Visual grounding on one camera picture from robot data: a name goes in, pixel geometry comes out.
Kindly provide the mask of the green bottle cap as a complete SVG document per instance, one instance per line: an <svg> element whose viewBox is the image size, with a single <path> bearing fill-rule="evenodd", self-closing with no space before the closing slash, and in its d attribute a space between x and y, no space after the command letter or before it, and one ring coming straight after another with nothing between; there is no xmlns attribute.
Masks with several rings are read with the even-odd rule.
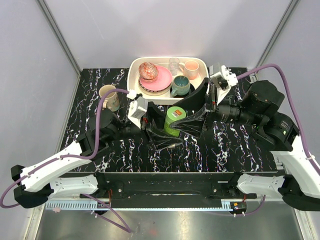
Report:
<svg viewBox="0 0 320 240"><path fill-rule="evenodd" d="M186 111L178 106L168 108L165 116L165 121L169 124L182 120L187 116Z"/></svg>

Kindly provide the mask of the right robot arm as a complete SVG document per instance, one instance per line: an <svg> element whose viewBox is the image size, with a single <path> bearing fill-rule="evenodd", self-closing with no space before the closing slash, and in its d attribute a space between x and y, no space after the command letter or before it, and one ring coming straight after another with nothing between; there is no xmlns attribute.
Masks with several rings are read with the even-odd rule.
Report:
<svg viewBox="0 0 320 240"><path fill-rule="evenodd" d="M189 115L172 127L199 137L205 125L213 122L251 126L255 141L289 170L275 177L236 172L225 185L228 195L235 199L243 194L280 197L294 209L319 211L320 167L304 148L297 121L279 112L285 95L268 80L261 80L249 86L241 102L230 103L218 95L215 86L207 89L207 82L204 79L200 89L175 103Z"/></svg>

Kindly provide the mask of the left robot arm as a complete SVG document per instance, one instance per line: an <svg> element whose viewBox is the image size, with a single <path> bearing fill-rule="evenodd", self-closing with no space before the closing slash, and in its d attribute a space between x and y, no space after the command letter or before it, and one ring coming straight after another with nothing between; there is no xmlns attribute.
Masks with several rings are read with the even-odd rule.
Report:
<svg viewBox="0 0 320 240"><path fill-rule="evenodd" d="M11 168L15 201L25 209L35 208L52 198L93 195L103 198L110 187L100 173L83 177L63 178L77 167L100 160L111 150L114 141L141 137L154 150L182 144L150 122L138 127L131 121L120 120L111 110L102 109L89 120L89 130L79 135L69 146L35 165Z"/></svg>

